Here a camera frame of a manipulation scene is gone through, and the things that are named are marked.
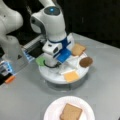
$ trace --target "blue object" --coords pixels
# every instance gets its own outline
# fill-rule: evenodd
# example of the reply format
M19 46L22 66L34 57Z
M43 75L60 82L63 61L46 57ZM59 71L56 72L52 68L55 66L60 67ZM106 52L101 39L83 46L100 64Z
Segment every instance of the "blue object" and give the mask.
M53 12L53 11L54 11L54 9L53 9L53 8L51 8L51 9L50 9L50 12Z
M67 58L71 55L71 51L67 48L63 49L60 55L56 58L60 63L63 63L67 60Z

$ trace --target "bread slice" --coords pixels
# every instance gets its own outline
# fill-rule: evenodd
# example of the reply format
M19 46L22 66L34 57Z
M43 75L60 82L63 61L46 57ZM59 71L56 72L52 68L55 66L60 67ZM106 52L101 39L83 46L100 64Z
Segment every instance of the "bread slice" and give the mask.
M81 114L82 109L67 103L60 115L60 120L79 120Z
M72 55L73 56L80 56L84 51L86 50L86 47L76 43L72 48Z

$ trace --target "round platform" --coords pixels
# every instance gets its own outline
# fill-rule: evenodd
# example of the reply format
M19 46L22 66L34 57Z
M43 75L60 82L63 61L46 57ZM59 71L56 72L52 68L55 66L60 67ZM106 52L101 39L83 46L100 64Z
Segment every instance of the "round platform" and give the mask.
M78 62L82 59L82 58L85 58L87 57L87 55L85 53L83 53L80 57L78 57ZM75 71L77 72L77 74L80 76L79 79L76 79L74 80L74 82L82 79L86 73L88 72L89 70L89 67L87 68L83 68L81 67L80 65L78 66L77 69L75 69ZM64 79L64 75L63 74L60 74L59 71L60 71L60 68L48 68L46 66L39 66L39 71L40 71L40 74L42 75L42 77L48 81L48 83L53 83L53 84L58 84L58 85L65 85L65 84L71 84L71 83L74 83L74 82L67 82L65 79Z

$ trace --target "orange object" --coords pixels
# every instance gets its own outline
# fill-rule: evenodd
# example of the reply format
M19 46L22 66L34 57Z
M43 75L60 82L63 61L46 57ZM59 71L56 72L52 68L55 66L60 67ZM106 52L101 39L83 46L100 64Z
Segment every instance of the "orange object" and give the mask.
M73 82L80 79L80 76L76 73L76 71L72 71L64 74L64 78L67 82Z
M6 83L6 84L9 84L9 83L11 83L14 79L15 79L15 76L10 76L10 77L5 81L5 83Z

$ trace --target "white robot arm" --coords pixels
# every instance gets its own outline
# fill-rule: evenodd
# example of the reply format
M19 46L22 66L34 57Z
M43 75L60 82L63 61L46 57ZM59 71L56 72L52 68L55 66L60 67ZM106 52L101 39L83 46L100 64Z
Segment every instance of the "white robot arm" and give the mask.
M47 42L43 46L46 64L54 66L56 56L68 52L67 46L70 41L65 31L65 21L60 8L56 7L52 0L39 0L44 8L31 16L31 27L37 33L47 36Z
M9 61L15 72L27 64L22 49L16 37L7 34L17 30L23 25L22 16L5 5L0 0L0 45L5 53L3 59Z

